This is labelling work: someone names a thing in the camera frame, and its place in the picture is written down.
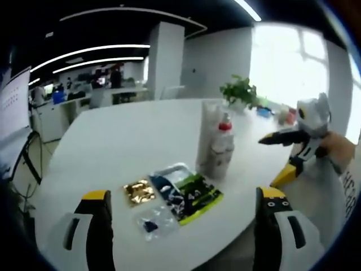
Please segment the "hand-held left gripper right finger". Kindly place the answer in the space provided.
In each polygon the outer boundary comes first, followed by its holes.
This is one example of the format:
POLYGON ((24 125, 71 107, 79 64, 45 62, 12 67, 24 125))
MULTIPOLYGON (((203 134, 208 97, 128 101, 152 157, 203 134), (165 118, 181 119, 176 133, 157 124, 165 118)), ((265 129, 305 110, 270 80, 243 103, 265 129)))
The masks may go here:
POLYGON ((310 270, 324 254, 318 228, 274 187, 256 189, 253 270, 310 270))

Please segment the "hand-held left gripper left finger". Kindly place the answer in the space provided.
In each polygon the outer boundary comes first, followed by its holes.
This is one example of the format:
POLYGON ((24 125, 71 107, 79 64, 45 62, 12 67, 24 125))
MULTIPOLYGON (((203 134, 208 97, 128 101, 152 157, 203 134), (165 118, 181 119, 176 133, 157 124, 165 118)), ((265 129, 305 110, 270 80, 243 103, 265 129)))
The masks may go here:
POLYGON ((114 270, 111 192, 85 194, 52 227, 43 254, 56 270, 114 270))

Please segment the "person's right hand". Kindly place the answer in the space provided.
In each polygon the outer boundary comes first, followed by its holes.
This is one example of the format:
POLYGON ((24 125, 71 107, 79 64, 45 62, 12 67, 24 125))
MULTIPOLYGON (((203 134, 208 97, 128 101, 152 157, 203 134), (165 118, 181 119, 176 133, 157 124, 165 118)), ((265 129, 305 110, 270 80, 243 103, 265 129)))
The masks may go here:
POLYGON ((333 165, 343 173, 355 157, 356 145, 346 137, 329 132, 321 141, 320 147, 324 148, 333 165))

